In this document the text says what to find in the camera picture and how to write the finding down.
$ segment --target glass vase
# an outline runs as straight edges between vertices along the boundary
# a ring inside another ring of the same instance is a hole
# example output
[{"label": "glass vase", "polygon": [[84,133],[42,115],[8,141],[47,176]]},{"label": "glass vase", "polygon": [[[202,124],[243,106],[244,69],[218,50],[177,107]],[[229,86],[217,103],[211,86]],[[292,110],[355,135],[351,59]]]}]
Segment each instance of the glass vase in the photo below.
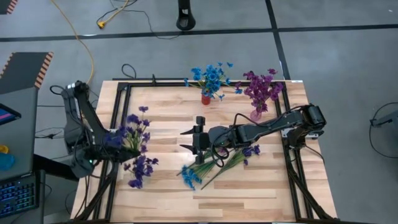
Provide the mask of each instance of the glass vase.
[{"label": "glass vase", "polygon": [[205,96],[205,95],[201,95],[201,103],[203,104],[203,105],[209,105],[210,104],[210,101],[211,101],[211,98],[210,98],[210,96]]},{"label": "glass vase", "polygon": [[250,119],[252,119],[253,121],[258,121],[261,119],[261,114],[262,112],[258,113],[256,110],[253,110],[250,113]]}]

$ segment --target wooden tabletop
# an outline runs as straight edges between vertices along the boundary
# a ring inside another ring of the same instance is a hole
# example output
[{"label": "wooden tabletop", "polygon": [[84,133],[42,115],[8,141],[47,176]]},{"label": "wooden tabletop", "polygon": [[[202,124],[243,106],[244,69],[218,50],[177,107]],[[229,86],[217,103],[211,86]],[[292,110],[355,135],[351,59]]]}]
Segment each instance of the wooden tabletop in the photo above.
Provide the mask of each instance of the wooden tabletop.
[{"label": "wooden tabletop", "polygon": [[[105,128],[111,122],[117,81],[105,81],[101,89],[96,112]],[[308,103],[302,82],[286,82],[290,106]],[[113,202],[112,222],[293,222],[294,211],[285,167],[280,133],[270,134],[258,140],[261,155],[249,159],[249,165],[239,164],[216,178],[204,190],[190,190],[176,174],[184,164],[191,164],[195,157],[179,144],[191,144],[192,136],[181,136],[195,125],[196,116],[206,117],[205,131],[213,126],[228,126],[236,113],[249,116],[253,107],[245,95],[236,95],[230,88],[222,88],[222,102],[212,100],[201,104],[199,89],[187,87],[133,87],[129,112],[138,113],[139,106],[148,106],[145,113],[152,122],[148,157],[159,159],[152,177],[144,179],[143,189],[132,189],[127,182],[131,175],[119,168]],[[123,108],[124,93],[119,108],[118,121]],[[274,103],[268,101],[269,111],[261,121],[276,117]],[[247,123],[239,118],[238,123]],[[318,141],[308,140],[307,145],[320,152]],[[325,209],[335,217],[325,167],[318,155],[302,149],[302,160],[309,191]],[[97,166],[99,175],[102,166]],[[204,179],[212,177],[215,167]],[[98,189],[98,179],[90,179],[88,198]],[[299,190],[300,208],[305,217],[305,207]],[[79,181],[72,218],[80,208],[85,195],[85,180]],[[105,204],[102,203],[100,217]]]}]

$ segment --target gray floor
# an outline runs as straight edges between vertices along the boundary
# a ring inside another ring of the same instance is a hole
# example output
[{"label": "gray floor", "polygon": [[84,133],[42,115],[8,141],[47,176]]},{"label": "gray floor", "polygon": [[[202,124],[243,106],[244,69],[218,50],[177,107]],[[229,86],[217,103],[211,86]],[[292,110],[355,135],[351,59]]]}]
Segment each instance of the gray floor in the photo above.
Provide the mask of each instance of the gray floor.
[{"label": "gray floor", "polygon": [[[111,9],[108,0],[58,0],[79,34],[148,32],[143,14],[122,12],[104,30],[95,20]],[[145,10],[155,31],[175,31],[177,0],[139,0],[132,8]],[[395,0],[272,0],[279,27],[355,26],[398,24]],[[263,0],[192,0],[196,30],[270,28]],[[49,0],[19,0],[10,16],[0,16],[0,37],[72,35]],[[333,199],[342,220],[396,223],[398,163],[381,157],[369,145],[369,120],[376,109],[396,101],[398,91],[398,30],[347,30],[281,33],[290,76],[304,80],[311,102],[321,106],[328,121],[320,138]],[[190,68],[216,61],[234,62],[230,76],[248,70],[261,73],[280,69],[272,34],[190,35],[173,40],[154,37],[85,40],[95,60],[92,89],[99,93],[103,80],[123,77],[120,68],[131,63],[139,77],[187,77]],[[0,42],[0,63],[11,52],[54,52],[39,104],[62,105],[50,94],[50,85],[86,80],[90,59],[74,40]],[[380,115],[397,109],[391,106]],[[37,130],[65,125],[63,108],[39,108]],[[390,126],[373,131],[375,146],[398,156]],[[61,139],[39,139],[35,152],[48,158],[67,152]],[[63,206],[76,184],[48,177],[57,190],[46,204],[46,223],[66,220]],[[68,200],[73,203],[72,194]]]}]

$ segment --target blue object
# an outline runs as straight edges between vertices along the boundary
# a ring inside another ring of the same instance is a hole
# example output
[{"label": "blue object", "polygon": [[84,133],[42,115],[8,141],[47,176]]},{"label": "blue object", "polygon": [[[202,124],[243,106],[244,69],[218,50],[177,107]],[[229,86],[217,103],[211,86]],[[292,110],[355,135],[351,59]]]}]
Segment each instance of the blue object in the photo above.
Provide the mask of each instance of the blue object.
[{"label": "blue object", "polygon": [[14,165],[15,157],[0,152],[0,170],[9,170]]}]

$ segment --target metal bracket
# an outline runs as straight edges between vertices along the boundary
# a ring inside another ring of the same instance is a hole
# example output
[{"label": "metal bracket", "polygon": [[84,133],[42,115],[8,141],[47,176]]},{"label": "metal bracket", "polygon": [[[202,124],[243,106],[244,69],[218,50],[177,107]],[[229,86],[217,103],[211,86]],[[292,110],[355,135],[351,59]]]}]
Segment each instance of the metal bracket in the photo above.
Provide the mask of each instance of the metal bracket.
[{"label": "metal bracket", "polygon": [[[293,128],[285,128],[283,130],[281,130],[281,134],[282,134],[282,138],[287,138],[287,133],[293,130]],[[308,135],[305,136],[305,138],[310,138],[310,139],[318,139],[319,134],[317,133],[309,133]]]}]

